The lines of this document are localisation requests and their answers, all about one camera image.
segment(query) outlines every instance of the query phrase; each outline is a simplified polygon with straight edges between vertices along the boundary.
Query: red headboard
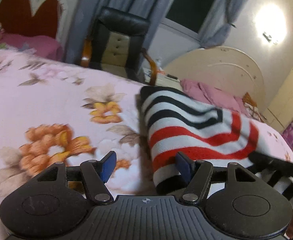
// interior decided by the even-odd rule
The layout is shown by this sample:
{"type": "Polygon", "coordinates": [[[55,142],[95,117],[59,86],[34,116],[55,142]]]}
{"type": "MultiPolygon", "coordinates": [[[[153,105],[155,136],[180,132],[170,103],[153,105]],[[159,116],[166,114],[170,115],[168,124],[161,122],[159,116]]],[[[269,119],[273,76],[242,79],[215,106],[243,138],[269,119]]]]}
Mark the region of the red headboard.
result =
{"type": "Polygon", "coordinates": [[[0,22],[7,33],[56,38],[61,6],[58,0],[45,0],[32,16],[29,0],[2,0],[0,22]]]}

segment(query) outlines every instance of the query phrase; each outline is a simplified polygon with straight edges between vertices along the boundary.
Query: tied curtain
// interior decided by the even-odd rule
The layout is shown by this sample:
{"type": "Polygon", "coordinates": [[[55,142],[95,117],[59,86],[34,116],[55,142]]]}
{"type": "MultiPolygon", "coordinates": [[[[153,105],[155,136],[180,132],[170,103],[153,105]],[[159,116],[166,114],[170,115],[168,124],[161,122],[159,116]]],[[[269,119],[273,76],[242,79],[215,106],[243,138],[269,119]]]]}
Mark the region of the tied curtain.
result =
{"type": "Polygon", "coordinates": [[[76,63],[82,54],[83,42],[91,33],[103,6],[141,16],[151,22],[143,47],[149,48],[156,29],[165,16],[171,0],[79,0],[66,44],[65,62],[76,63]]]}
{"type": "Polygon", "coordinates": [[[200,47],[222,45],[248,0],[215,0],[199,32],[200,47]]]}

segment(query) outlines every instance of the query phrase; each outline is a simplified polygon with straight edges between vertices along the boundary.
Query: metal screw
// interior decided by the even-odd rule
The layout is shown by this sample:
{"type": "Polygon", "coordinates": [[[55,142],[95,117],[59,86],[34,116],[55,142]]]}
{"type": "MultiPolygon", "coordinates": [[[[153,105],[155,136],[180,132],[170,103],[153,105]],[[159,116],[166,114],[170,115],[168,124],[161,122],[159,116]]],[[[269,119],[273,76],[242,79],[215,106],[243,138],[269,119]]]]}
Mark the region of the metal screw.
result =
{"type": "Polygon", "coordinates": [[[94,198],[95,198],[97,201],[100,201],[100,202],[106,202],[106,201],[108,201],[111,197],[110,197],[110,195],[108,195],[108,194],[101,193],[101,194],[97,194],[94,198]]]}
{"type": "Polygon", "coordinates": [[[184,194],[184,195],[182,196],[182,198],[183,198],[185,201],[194,202],[194,201],[196,201],[199,197],[198,197],[196,194],[184,194]]]}

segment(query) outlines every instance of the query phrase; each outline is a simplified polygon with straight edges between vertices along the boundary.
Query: beige curved headboard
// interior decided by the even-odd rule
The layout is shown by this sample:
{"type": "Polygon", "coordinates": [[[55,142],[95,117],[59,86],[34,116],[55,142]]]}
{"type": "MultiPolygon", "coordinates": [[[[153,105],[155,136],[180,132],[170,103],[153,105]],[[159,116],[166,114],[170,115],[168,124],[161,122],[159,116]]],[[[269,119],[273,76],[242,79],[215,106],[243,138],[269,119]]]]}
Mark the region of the beige curved headboard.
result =
{"type": "Polygon", "coordinates": [[[164,70],[180,80],[201,81],[238,97],[249,92],[259,109],[264,109],[265,86],[261,70],[251,57],[238,49],[196,49],[173,60],[164,70]]]}

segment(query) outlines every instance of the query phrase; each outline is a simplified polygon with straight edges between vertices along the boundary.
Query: pink bedsheet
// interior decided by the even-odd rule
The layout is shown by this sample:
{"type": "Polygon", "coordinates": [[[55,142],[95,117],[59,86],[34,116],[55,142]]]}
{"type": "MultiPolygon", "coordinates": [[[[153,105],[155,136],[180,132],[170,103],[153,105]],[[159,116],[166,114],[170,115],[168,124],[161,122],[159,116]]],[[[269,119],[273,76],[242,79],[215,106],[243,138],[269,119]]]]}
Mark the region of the pink bedsheet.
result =
{"type": "Polygon", "coordinates": [[[62,60],[63,49],[61,45],[48,36],[26,37],[19,34],[4,33],[2,40],[0,40],[1,43],[6,43],[16,48],[22,48],[27,43],[30,49],[36,49],[35,55],[37,56],[56,61],[62,60]]]}

